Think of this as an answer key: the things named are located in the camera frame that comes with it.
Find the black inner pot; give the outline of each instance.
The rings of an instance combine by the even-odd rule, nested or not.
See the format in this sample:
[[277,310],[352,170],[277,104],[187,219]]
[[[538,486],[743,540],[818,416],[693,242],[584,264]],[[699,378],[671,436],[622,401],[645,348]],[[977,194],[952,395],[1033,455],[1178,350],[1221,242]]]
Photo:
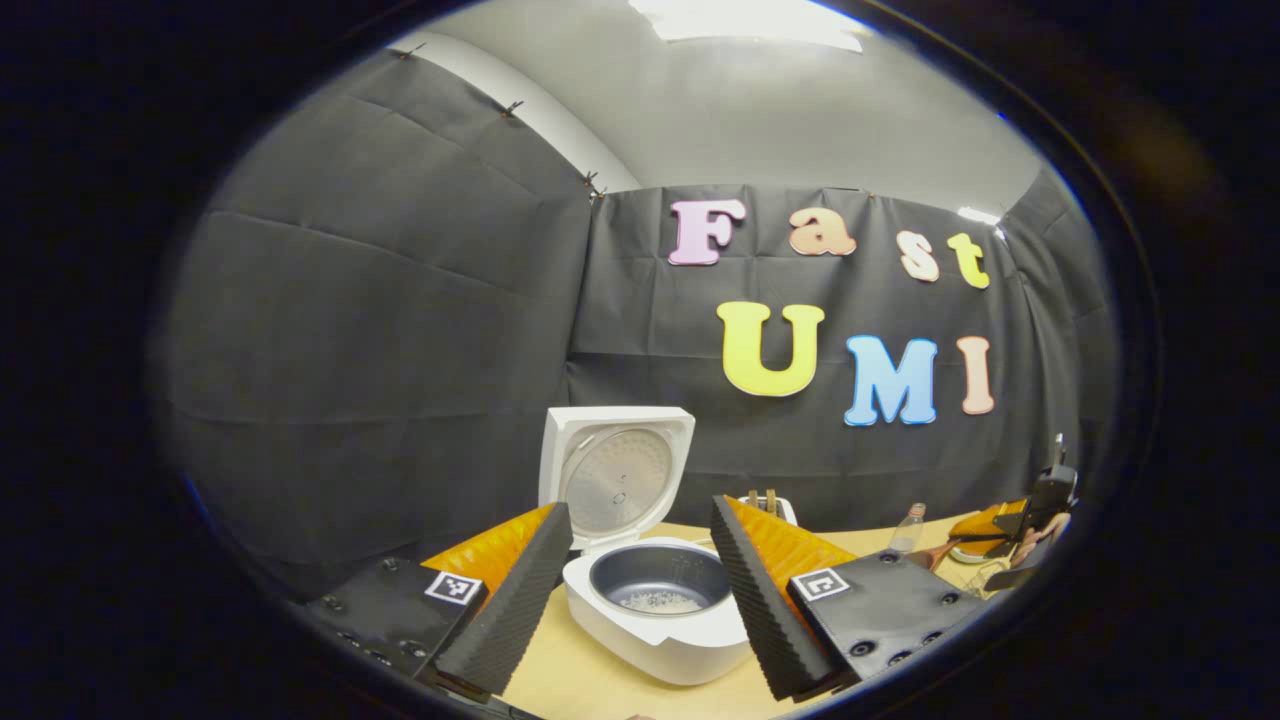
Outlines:
[[645,615],[687,615],[728,597],[728,573],[709,552],[641,544],[591,565],[591,587],[605,600]]

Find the black fabric backdrop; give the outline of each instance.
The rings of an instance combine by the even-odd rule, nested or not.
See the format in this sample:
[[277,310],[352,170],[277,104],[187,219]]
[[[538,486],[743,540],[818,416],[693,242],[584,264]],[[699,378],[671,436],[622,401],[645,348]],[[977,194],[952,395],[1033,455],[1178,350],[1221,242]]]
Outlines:
[[[742,200],[709,268],[666,261],[671,202]],[[846,258],[787,243],[795,210],[837,210]],[[906,275],[924,234],[942,275]],[[966,232],[992,283],[946,240]],[[545,410],[677,405],[698,418],[672,521],[712,493],[776,488],[814,530],[974,510],[1027,489],[1055,432],[1085,454],[1114,402],[1114,331],[1088,223],[1050,173],[991,228],[833,188],[652,188],[588,201],[518,118],[419,58],[383,53],[321,88],[239,161],[184,249],[157,345],[174,457],[229,544],[310,597],[385,552],[421,556],[531,509]],[[733,388],[716,306],[769,306],[763,357],[790,363],[787,304],[826,311],[813,383]],[[844,424],[874,334],[896,364],[928,338],[937,419]],[[996,409],[960,410],[955,341],[991,341]]]

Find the foam pad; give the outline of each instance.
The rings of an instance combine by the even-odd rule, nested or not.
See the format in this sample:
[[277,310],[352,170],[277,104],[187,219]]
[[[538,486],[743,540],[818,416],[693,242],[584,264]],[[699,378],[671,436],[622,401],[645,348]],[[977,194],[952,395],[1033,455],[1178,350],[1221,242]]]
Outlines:
[[712,541],[728,570],[746,637],[776,700],[805,700],[833,689],[840,669],[788,607],[764,569],[728,500],[712,500]]
[[502,585],[440,655],[435,669],[486,693],[506,691],[538,629],[572,542],[568,505],[557,502]]

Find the human hand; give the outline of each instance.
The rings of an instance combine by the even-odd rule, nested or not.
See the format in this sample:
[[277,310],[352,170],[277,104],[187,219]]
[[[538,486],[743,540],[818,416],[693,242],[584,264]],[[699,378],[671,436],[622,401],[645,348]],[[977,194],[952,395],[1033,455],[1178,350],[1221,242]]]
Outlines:
[[1018,568],[1021,565],[1041,541],[1048,538],[1048,542],[1053,542],[1057,539],[1059,533],[1062,532],[1062,528],[1065,528],[1070,520],[1070,512],[1059,512],[1057,515],[1053,515],[1044,528],[1039,530],[1028,530],[1027,534],[1023,536],[1023,543],[1018,546],[1018,552],[1015,552],[1014,557],[1009,561],[1009,566]]

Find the wooden table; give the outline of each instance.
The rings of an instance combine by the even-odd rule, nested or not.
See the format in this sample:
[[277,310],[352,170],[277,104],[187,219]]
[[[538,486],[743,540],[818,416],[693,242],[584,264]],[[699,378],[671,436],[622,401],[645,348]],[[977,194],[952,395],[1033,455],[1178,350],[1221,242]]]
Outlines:
[[[947,530],[968,515],[972,512],[924,523],[916,548],[946,543]],[[893,528],[818,533],[859,557],[884,550],[892,534]],[[707,528],[660,523],[645,533],[645,537],[659,536],[699,541],[709,538],[710,532]],[[937,574],[956,587],[964,587],[979,568],[980,565],[966,565],[947,557],[938,566]],[[626,720],[632,715],[655,720],[763,720],[826,697],[828,696],[819,696],[803,703],[773,700],[754,655],[749,655],[728,674],[704,685],[671,685],[652,678],[595,642],[573,621],[562,584],[552,592],[529,651],[502,700],[547,720]]]

